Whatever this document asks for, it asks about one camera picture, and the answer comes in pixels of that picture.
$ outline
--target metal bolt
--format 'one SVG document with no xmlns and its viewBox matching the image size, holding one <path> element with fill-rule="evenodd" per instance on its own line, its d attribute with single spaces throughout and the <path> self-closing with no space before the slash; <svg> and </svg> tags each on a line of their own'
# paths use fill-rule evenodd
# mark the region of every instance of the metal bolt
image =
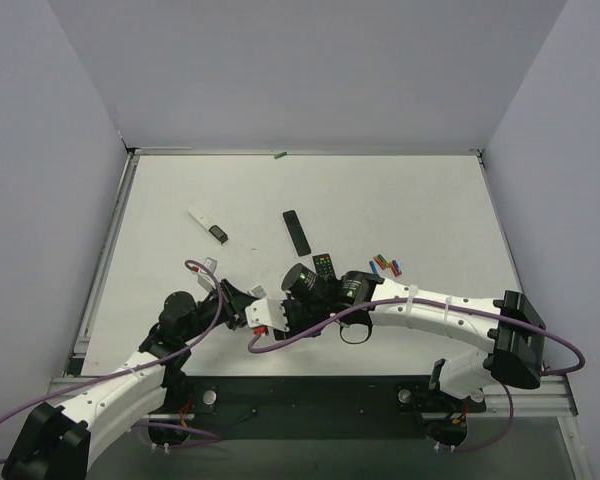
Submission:
<svg viewBox="0 0 600 480">
<path fill-rule="evenodd" d="M 202 401 L 205 405 L 213 405 L 214 403 L 216 403 L 216 397 L 216 392 L 214 392 L 213 390 L 207 390 L 202 394 Z"/>
<path fill-rule="evenodd" d="M 400 403 L 409 403 L 411 401 L 411 392 L 406 389 L 402 389 L 398 392 L 398 401 Z"/>
</svg>

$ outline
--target black remote control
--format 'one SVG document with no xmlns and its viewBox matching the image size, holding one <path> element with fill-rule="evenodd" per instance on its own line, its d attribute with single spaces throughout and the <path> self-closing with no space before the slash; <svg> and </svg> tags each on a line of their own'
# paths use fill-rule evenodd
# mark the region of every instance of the black remote control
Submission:
<svg viewBox="0 0 600 480">
<path fill-rule="evenodd" d="M 333 263 L 331 262 L 331 255 L 328 253 L 314 255 L 313 265 L 316 267 L 316 273 L 321 277 L 336 278 L 336 272 L 333 270 Z"/>
<path fill-rule="evenodd" d="M 304 231 L 302 230 L 302 225 L 300 225 L 296 211 L 289 210 L 288 212 L 284 212 L 282 218 L 284 218 L 284 222 L 287 224 L 289 235 L 291 235 L 291 240 L 293 241 L 293 246 L 296 247 L 298 256 L 309 255 L 311 247 L 309 246 L 309 242 L 307 242 L 307 237 L 304 236 Z"/>
</svg>

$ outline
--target purple cable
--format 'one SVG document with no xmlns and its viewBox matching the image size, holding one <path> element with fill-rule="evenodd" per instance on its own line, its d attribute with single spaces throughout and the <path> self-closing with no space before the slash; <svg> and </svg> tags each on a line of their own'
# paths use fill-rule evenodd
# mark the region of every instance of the purple cable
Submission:
<svg viewBox="0 0 600 480">
<path fill-rule="evenodd" d="M 313 335 L 316 332 L 319 332 L 320 330 L 322 330 L 324 327 L 326 327 L 327 325 L 336 322 L 338 320 L 340 320 L 342 317 L 345 317 L 346 315 L 349 315 L 350 313 L 353 312 L 357 312 L 358 310 L 365 310 L 371 307 L 376 307 L 378 305 L 395 305 L 398 303 L 405 303 L 408 299 L 404 298 L 404 297 L 400 297 L 400 298 L 388 298 L 385 300 L 376 300 L 374 302 L 365 302 L 365 303 L 361 303 L 358 305 L 354 305 L 353 307 L 349 307 L 346 308 L 344 310 L 342 310 L 341 312 L 336 313 L 334 316 L 327 318 L 326 320 L 323 320 L 322 322 L 318 323 L 317 325 L 314 325 L 313 327 L 305 330 L 302 333 L 299 333 L 298 335 L 294 335 L 291 338 L 287 338 L 286 340 L 282 340 L 280 342 L 274 343 L 273 345 L 268 345 L 266 347 L 261 347 L 261 348 L 256 348 L 255 344 L 256 342 L 260 339 L 260 337 L 262 335 L 256 335 L 254 336 L 251 341 L 249 342 L 248 345 L 248 350 L 251 353 L 268 353 L 268 352 L 273 352 L 274 350 L 279 350 L 281 348 L 286 347 L 287 345 L 291 345 L 292 343 L 297 342 L 298 340 L 305 338 L 305 337 L 309 337 L 311 335 Z M 429 305 L 431 307 L 437 307 L 437 308 L 447 308 L 447 305 L 442 303 L 442 302 L 436 302 L 434 300 L 428 300 L 425 298 L 414 298 L 413 299 L 413 303 L 414 304 L 420 304 L 420 305 Z M 449 305 L 448 306 L 449 310 L 454 311 L 454 312 L 460 312 L 460 313 L 467 313 L 470 315 L 477 315 L 480 317 L 487 317 L 487 318 L 492 318 L 494 320 L 498 320 L 500 322 L 504 322 L 504 323 L 508 323 L 511 325 L 514 325 L 516 327 L 519 328 L 524 328 L 526 330 L 529 330 L 530 332 L 536 333 L 538 335 L 542 335 L 544 337 L 547 337 L 551 340 L 553 340 L 554 342 L 559 343 L 560 345 L 567 347 L 569 350 L 571 350 L 573 353 L 576 354 L 576 356 L 578 357 L 578 363 L 575 365 L 572 365 L 571 367 L 565 367 L 565 368 L 558 368 L 556 370 L 545 370 L 543 371 L 541 374 L 542 376 L 546 377 L 546 376 L 550 376 L 550 375 L 565 375 L 567 373 L 572 373 L 575 371 L 580 370 L 582 367 L 584 367 L 585 364 L 585 358 L 583 353 L 580 351 L 580 349 L 578 347 L 576 347 L 573 343 L 571 343 L 568 340 L 565 340 L 564 338 L 556 335 L 555 333 L 551 333 L 551 332 L 547 332 L 546 330 L 543 330 L 541 328 L 538 328 L 534 325 L 530 325 L 528 323 L 525 323 L 521 320 L 516 320 L 515 318 L 510 318 L 510 317 L 505 317 L 503 315 L 498 315 L 497 313 L 489 313 L 489 312 L 483 312 L 480 310 L 475 310 L 473 308 L 467 308 L 467 307 L 458 307 L 455 305 Z"/>
<path fill-rule="evenodd" d="M 200 447 L 202 445 L 210 445 L 212 443 L 218 443 L 222 440 L 215 433 L 207 432 L 206 430 L 198 430 L 197 428 L 183 427 L 182 425 L 172 425 L 170 423 L 138 422 L 133 426 L 133 428 L 140 428 L 140 427 L 165 428 L 168 430 L 178 430 L 180 432 L 187 432 L 190 435 L 200 435 L 203 437 L 208 437 L 206 440 L 194 440 L 192 442 L 185 442 L 180 445 L 169 445 L 169 450 L 179 450 L 179 449 L 183 449 L 183 448 Z"/>
<path fill-rule="evenodd" d="M 506 437 L 507 433 L 509 433 L 509 431 L 511 430 L 511 427 L 513 427 L 513 398 L 511 397 L 511 392 L 509 391 L 507 386 L 502 383 L 500 385 L 502 386 L 502 388 L 504 388 L 504 391 L 507 394 L 507 400 L 509 400 L 509 420 L 507 421 L 507 425 L 504 427 L 504 429 L 499 434 L 495 435 L 493 438 L 490 438 L 489 440 L 485 440 L 484 442 L 477 443 L 475 445 L 470 445 L 468 447 L 462 447 L 462 446 L 455 447 L 453 449 L 454 452 L 467 453 L 467 452 L 475 452 L 477 450 L 482 450 L 483 448 L 490 447 L 494 443 L 502 440 L 504 437 Z M 427 434 L 429 436 L 431 436 L 431 425 L 429 425 L 429 428 L 427 428 Z M 444 445 L 443 443 L 439 443 L 439 442 L 438 442 L 438 444 L 445 450 L 451 450 L 451 447 L 449 445 Z"/>
<path fill-rule="evenodd" d="M 218 292 L 218 298 L 219 299 L 223 298 L 222 287 L 220 286 L 220 282 L 218 282 L 218 279 L 213 275 L 213 272 L 211 270 L 209 270 L 207 267 L 205 267 L 201 263 L 198 263 L 198 262 L 196 262 L 194 260 L 187 260 L 186 262 L 184 262 L 184 265 L 189 270 L 191 270 L 192 266 L 196 266 L 196 267 L 204 270 L 207 273 L 207 275 L 209 275 L 209 277 L 211 278 L 211 280 L 213 281 L 213 283 L 214 283 L 214 285 L 216 287 L 216 291 Z M 131 373 L 135 373 L 135 372 L 140 371 L 140 370 L 146 370 L 147 368 L 151 368 L 151 367 L 153 367 L 155 365 L 163 364 L 165 362 L 168 362 L 172 358 L 176 358 L 176 357 L 182 355 L 187 350 L 191 350 L 193 347 L 195 347 L 196 345 L 198 345 L 202 340 L 205 339 L 205 337 L 207 335 L 209 335 L 209 333 L 211 332 L 211 330 L 214 329 L 214 327 L 216 326 L 216 323 L 218 323 L 218 320 L 220 319 L 220 314 L 222 313 L 222 304 L 223 304 L 222 301 L 218 301 L 218 309 L 216 310 L 216 314 L 213 317 L 213 320 L 211 321 L 211 324 L 207 327 L 207 329 L 204 332 L 202 332 L 202 334 L 200 336 L 198 336 L 193 342 L 191 342 L 187 346 L 181 348 L 177 352 L 173 352 L 172 354 L 167 355 L 166 357 L 159 358 L 159 359 L 154 360 L 152 362 L 145 363 L 144 365 L 138 365 L 134 369 L 127 369 L 127 370 L 123 370 L 123 371 L 120 371 L 120 372 L 110 373 L 108 375 L 104 375 L 102 377 L 97 377 L 97 378 L 94 378 L 94 379 L 89 380 L 87 382 L 81 383 L 80 385 L 75 385 L 73 387 L 63 388 L 62 390 L 58 390 L 57 392 L 48 393 L 47 395 L 43 395 L 41 397 L 34 398 L 33 400 L 30 400 L 27 403 L 25 403 L 23 405 L 20 405 L 19 407 L 14 408 L 10 412 L 7 412 L 4 415 L 2 415 L 0 417 L 0 425 L 2 425 L 4 422 L 6 422 L 7 420 L 9 420 L 11 417 L 16 416 L 18 413 L 20 413 L 20 412 L 22 412 L 22 411 L 24 411 L 24 410 L 26 410 L 28 408 L 31 408 L 34 405 L 37 405 L 39 403 L 46 402 L 47 400 L 51 400 L 52 398 L 61 397 L 63 395 L 66 395 L 67 393 L 75 392 L 76 390 L 80 390 L 80 389 L 83 389 L 85 387 L 90 387 L 92 385 L 96 385 L 97 383 L 106 382 L 107 380 L 113 380 L 114 378 L 124 377 L 125 375 L 130 375 Z M 2 465 L 3 463 L 5 463 L 6 461 L 7 461 L 6 458 L 0 458 L 0 465 Z"/>
</svg>

